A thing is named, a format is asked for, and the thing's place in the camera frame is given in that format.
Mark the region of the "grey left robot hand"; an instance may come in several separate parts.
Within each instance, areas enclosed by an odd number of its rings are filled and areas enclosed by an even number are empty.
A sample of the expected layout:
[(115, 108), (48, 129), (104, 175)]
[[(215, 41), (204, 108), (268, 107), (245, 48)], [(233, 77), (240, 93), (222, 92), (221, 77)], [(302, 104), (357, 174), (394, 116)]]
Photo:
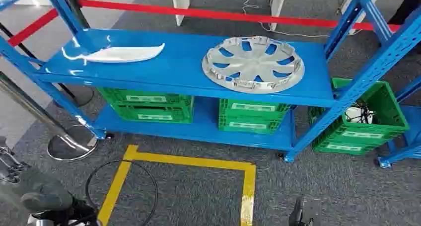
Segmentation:
[(28, 226), (67, 226), (73, 196), (60, 181), (17, 160), (0, 138), (0, 198), (29, 214)]

